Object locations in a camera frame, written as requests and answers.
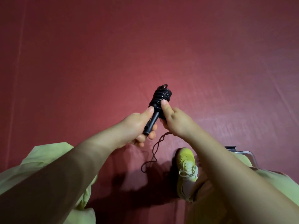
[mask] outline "red floor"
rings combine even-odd
[[[35,145],[76,145],[133,112],[167,83],[171,105],[223,145],[299,182],[297,0],[1,0],[0,168]],[[159,125],[158,137],[166,132]],[[91,205],[107,223],[182,223],[154,142],[112,154]]]

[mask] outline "hand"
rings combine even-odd
[[[118,123],[116,126],[120,127],[122,130],[121,140],[122,143],[119,147],[125,146],[127,143],[132,143],[137,147],[143,147],[146,140],[146,136],[142,134],[145,125],[154,113],[154,108],[149,107],[144,113],[133,113]],[[149,133],[148,138],[154,139],[156,137],[155,130],[157,129],[157,124],[152,128],[152,132]]]
[[[167,122],[160,119],[165,129],[169,130],[174,136],[179,136],[186,140],[198,125],[190,116],[178,108],[171,108],[166,100],[161,101],[161,107]]]

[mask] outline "sneaker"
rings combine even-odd
[[[178,196],[184,200],[189,200],[184,194],[182,188],[184,181],[195,182],[197,180],[198,167],[192,151],[188,148],[182,148],[176,156],[176,165],[178,167]]]

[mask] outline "forearm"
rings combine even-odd
[[[117,148],[112,130],[92,136],[3,193],[3,222],[62,223]]]
[[[185,139],[240,223],[295,223],[299,209],[199,126]]]

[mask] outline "dark red cord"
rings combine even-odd
[[[158,141],[157,143],[154,144],[154,146],[153,146],[153,148],[152,148],[152,159],[151,159],[150,161],[146,161],[146,162],[144,162],[143,165],[141,166],[141,171],[142,171],[143,173],[146,173],[146,172],[147,172],[147,170],[145,170],[145,171],[143,170],[143,166],[144,166],[144,165],[146,165],[146,164],[148,164],[148,163],[151,163],[151,162],[157,162],[157,161],[158,161],[157,158],[155,157],[155,154],[157,153],[157,151],[158,151],[158,149],[159,149],[160,142],[164,141],[165,136],[168,135],[168,134],[171,134],[171,133],[170,133],[170,132],[167,132],[167,133],[163,134],[163,135],[160,137],[159,141]]]

